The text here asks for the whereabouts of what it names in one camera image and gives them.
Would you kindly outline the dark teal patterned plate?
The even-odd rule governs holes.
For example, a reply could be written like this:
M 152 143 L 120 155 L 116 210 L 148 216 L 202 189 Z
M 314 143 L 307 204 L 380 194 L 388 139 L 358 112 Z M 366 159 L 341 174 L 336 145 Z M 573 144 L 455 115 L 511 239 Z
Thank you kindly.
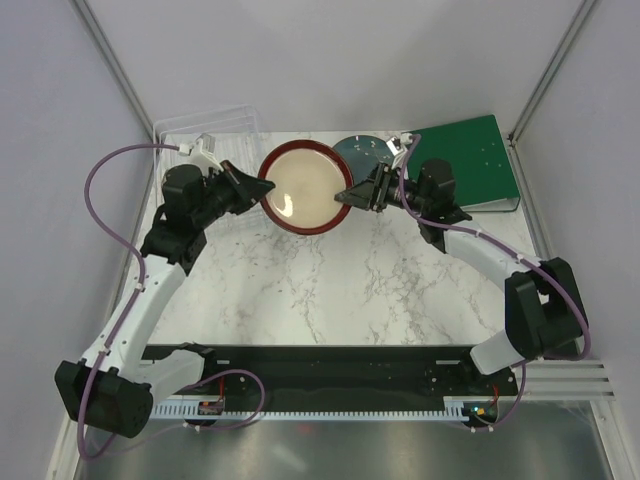
M 392 165 L 396 157 L 386 140 L 372 135 L 345 137 L 333 149 L 349 167 L 355 184 L 365 180 L 378 163 Z

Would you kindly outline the red rimmed beige plate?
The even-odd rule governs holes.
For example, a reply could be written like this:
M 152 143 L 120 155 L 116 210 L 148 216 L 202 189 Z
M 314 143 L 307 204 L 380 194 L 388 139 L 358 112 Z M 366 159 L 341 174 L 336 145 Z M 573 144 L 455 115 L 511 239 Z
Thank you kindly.
M 290 233 L 327 233 L 351 210 L 335 199 L 354 185 L 351 169 L 340 154 L 322 142 L 298 139 L 279 145 L 262 162 L 258 177 L 275 184 L 261 201 L 264 213 Z

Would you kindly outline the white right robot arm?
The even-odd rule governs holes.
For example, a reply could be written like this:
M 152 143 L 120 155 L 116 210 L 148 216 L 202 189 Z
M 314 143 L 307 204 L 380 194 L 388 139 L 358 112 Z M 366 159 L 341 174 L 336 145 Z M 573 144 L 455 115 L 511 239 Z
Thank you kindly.
M 558 358 L 578 338 L 591 344 L 586 316 L 570 265 L 526 255 L 482 230 L 455 201 L 451 166 L 441 159 L 422 164 L 417 179 L 405 168 L 381 163 L 362 182 L 335 196 L 346 206 L 380 212 L 404 209 L 423 239 L 472 266 L 504 294 L 504 327 L 463 355 L 458 381 L 467 392 L 483 392 L 494 373 L 539 357 Z

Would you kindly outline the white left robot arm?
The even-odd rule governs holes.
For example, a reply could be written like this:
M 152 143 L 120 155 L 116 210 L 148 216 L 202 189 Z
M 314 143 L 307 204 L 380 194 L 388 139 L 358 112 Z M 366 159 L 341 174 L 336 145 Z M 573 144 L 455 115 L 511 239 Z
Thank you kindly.
M 213 357 L 208 347 L 184 343 L 150 366 L 142 365 L 142 356 L 169 300 L 203 251 L 206 229 L 226 214 L 249 211 L 274 188 L 228 161 L 207 174 L 193 164 L 167 171 L 163 202 L 137 251 L 142 265 L 129 298 L 81 359 L 64 361 L 55 372 L 64 406 L 80 432 L 94 427 L 134 438 L 159 402 L 185 388 L 198 393 L 216 388 L 220 371 L 208 362 Z

